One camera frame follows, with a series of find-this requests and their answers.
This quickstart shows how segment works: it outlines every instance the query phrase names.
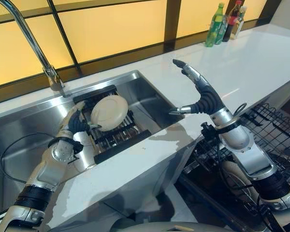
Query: faucet spout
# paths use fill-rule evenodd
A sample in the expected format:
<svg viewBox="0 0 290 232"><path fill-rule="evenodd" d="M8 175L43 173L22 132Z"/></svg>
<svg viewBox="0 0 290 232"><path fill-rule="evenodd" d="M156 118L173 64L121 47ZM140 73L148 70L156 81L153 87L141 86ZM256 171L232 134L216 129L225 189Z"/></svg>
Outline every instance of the faucet spout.
<svg viewBox="0 0 290 232"><path fill-rule="evenodd" d="M43 66L43 72L48 77L50 88L53 91L59 91L61 94L64 93L63 91L64 83L60 79L54 66L52 66L48 62L46 56L41 50L38 42L35 40L30 28L28 27L28 24L26 23L20 11L16 8L16 6L10 0L0 0L0 4L4 6L11 13L16 23L19 25L28 43L30 44L31 48L33 49L34 53L36 54L36 56L38 57L39 61L41 62Z"/></svg>

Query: yellow window panel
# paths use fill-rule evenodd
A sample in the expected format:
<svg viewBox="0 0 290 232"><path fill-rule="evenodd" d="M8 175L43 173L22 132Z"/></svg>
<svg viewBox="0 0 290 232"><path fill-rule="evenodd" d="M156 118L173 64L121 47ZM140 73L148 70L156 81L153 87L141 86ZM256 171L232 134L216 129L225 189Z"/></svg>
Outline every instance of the yellow window panel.
<svg viewBox="0 0 290 232"><path fill-rule="evenodd" d="M177 38L208 30L220 2L224 2L225 13L229 0L182 0Z"/></svg>
<svg viewBox="0 0 290 232"><path fill-rule="evenodd" d="M163 42L166 0L59 14L79 62Z"/></svg>
<svg viewBox="0 0 290 232"><path fill-rule="evenodd" d="M53 0L55 5L60 5L60 4L67 4L67 3L76 3L76 2L98 2L99 5L100 3L103 4L113 4L113 3L122 3L122 2L128 2L128 1L137 1L137 0Z"/></svg>
<svg viewBox="0 0 290 232"><path fill-rule="evenodd" d="M48 7L47 0L11 0L12 3L20 10L32 10ZM9 14L9 12L0 4L0 15Z"/></svg>
<svg viewBox="0 0 290 232"><path fill-rule="evenodd" d="M244 20L252 20L259 18L266 0L245 0L244 6L247 7L247 11L244 16Z"/></svg>
<svg viewBox="0 0 290 232"><path fill-rule="evenodd" d="M82 1L88 1L88 0L53 0L55 5L82 2Z"/></svg>
<svg viewBox="0 0 290 232"><path fill-rule="evenodd" d="M26 19L55 68L73 64L52 15ZM15 22L0 24L0 85L42 73L42 65Z"/></svg>

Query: bottle cap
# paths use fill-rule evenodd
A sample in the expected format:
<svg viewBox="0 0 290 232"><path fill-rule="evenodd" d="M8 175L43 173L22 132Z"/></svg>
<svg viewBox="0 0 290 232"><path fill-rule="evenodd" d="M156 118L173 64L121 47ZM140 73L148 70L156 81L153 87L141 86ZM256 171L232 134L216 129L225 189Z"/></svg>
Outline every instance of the bottle cap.
<svg viewBox="0 0 290 232"><path fill-rule="evenodd" d="M247 10L247 7L246 6L241 6L240 12L246 12L246 10Z"/></svg>

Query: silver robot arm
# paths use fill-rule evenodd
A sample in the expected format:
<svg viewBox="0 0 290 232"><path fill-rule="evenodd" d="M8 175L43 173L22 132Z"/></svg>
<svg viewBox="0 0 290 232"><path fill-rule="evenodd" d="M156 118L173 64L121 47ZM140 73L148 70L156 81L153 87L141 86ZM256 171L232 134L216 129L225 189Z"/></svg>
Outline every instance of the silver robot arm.
<svg viewBox="0 0 290 232"><path fill-rule="evenodd" d="M82 145L73 140L73 135L90 128L79 118L84 105L84 102L79 102L62 121L56 138L43 153L41 163L34 169L23 191L1 221L0 232L38 231L33 228L40 226L45 209L68 163L72 161L74 151L77 153L82 149Z"/></svg>
<svg viewBox="0 0 290 232"><path fill-rule="evenodd" d="M198 102L172 109L169 114L206 113L220 131L219 138L233 153L237 164L260 194L264 204L275 210L290 208L290 184L277 170L270 157L254 142L253 133L238 123L238 118L223 104L221 98L206 79L188 64L173 60L199 91Z"/></svg>

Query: kitchen counter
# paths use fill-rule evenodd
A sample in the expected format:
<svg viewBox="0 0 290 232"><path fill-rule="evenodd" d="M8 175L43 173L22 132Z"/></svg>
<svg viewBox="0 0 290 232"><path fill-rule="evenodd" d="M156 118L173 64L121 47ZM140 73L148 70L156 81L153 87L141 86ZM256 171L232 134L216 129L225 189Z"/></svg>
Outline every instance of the kitchen counter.
<svg viewBox="0 0 290 232"><path fill-rule="evenodd" d="M197 69L233 112L240 104L252 106L290 80L290 30L264 25L242 31L237 40L213 48L203 43L148 58L69 82L76 89L132 70L139 70L171 103L182 106L200 95L192 82L172 64L180 59ZM43 89L0 103L0 116L53 95ZM165 160L200 135L207 115L185 119L67 181L47 223L56 227Z"/></svg>

